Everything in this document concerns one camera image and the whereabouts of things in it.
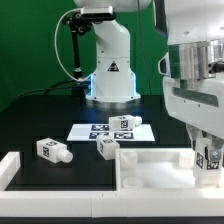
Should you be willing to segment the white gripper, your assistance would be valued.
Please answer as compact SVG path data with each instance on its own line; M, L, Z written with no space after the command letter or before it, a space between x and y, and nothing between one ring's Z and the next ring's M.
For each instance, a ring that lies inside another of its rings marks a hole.
M206 159L220 161L224 147L224 74L199 82L197 91L181 90L179 82L170 77L169 56L165 54L158 64L166 64L163 92L168 114L184 123L193 150L201 130L209 133L205 147Z

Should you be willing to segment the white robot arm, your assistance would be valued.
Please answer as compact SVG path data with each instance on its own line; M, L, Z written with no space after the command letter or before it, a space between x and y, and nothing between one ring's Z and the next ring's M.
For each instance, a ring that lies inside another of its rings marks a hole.
M80 19L96 35L96 68L86 99L119 104L140 98L129 62L132 37L115 15L153 7L157 31L167 39L158 63L168 114L189 126L192 140L208 134L210 161L224 141L224 0L74 0Z

